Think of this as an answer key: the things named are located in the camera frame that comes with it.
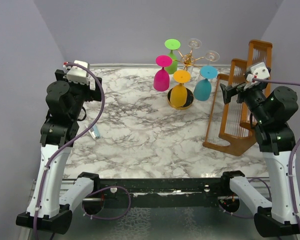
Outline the blue plastic goblet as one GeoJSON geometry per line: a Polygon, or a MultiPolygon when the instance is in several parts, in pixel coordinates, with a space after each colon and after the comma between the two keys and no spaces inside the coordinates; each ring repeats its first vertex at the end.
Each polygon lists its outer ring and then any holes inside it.
{"type": "Polygon", "coordinates": [[[218,70],[210,65],[203,66],[199,71],[198,82],[194,88],[194,98],[198,101],[207,101],[212,91],[212,85],[209,80],[218,75],[218,70]]]}

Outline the clear tall wine glass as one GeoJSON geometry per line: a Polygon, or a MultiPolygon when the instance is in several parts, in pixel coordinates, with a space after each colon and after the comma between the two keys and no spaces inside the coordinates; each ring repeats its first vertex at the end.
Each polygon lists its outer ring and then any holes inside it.
{"type": "Polygon", "coordinates": [[[217,62],[220,59],[220,55],[214,50],[208,50],[205,54],[205,59],[210,62],[217,62]]]}

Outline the orange plastic goblet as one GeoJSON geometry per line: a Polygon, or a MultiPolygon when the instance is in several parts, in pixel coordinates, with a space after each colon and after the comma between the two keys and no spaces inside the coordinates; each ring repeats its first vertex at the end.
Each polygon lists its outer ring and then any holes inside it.
{"type": "Polygon", "coordinates": [[[170,103],[179,108],[182,107],[187,101],[187,89],[185,83],[191,79],[191,74],[186,70],[177,70],[173,74],[173,79],[178,83],[172,88],[170,93],[170,103]]]}

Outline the green plastic goblet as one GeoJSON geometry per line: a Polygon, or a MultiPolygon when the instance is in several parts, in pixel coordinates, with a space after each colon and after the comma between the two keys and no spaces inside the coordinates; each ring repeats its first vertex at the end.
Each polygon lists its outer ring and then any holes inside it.
{"type": "Polygon", "coordinates": [[[181,43],[177,39],[170,38],[164,42],[164,45],[170,50],[168,56],[172,59],[172,64],[168,67],[165,67],[165,70],[169,75],[173,75],[178,68],[177,56],[175,55],[174,51],[180,48],[181,43]]]}

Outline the pink plastic goblet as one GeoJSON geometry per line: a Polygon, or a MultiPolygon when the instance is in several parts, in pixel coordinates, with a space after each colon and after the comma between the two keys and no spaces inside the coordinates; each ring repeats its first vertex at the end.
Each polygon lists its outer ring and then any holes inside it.
{"type": "Polygon", "coordinates": [[[161,69],[154,76],[153,87],[159,92],[164,92],[170,86],[170,76],[165,68],[169,67],[173,60],[168,55],[159,55],[155,62],[161,69]]]}

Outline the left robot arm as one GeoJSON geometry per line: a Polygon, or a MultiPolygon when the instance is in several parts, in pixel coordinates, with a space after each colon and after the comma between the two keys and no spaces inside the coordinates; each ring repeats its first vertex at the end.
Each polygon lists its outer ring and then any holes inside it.
{"type": "Polygon", "coordinates": [[[89,83],[70,81],[63,70],[55,71],[56,81],[47,89],[48,112],[40,130],[40,167],[32,199],[25,212],[16,217],[16,225],[64,235],[73,213],[86,196],[96,197],[101,190],[96,173],[82,172],[75,183],[61,195],[66,162],[78,134],[79,115],[85,102],[105,102],[102,78],[94,76],[95,89],[89,83]]]}

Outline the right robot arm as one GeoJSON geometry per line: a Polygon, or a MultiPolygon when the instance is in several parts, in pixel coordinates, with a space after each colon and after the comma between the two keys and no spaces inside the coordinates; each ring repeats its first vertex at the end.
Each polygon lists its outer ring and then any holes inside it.
{"type": "Polygon", "coordinates": [[[246,82],[236,86],[221,84],[223,102],[237,96],[255,118],[255,138],[265,160],[271,187],[271,200],[263,197],[240,171],[224,172],[219,189],[236,194],[253,214],[254,225],[264,237],[300,235],[300,194],[296,175],[296,150],[300,139],[288,125],[299,109],[297,93],[288,86],[278,86],[269,96],[263,90],[271,82],[269,69],[261,78],[245,74],[246,82]]]}

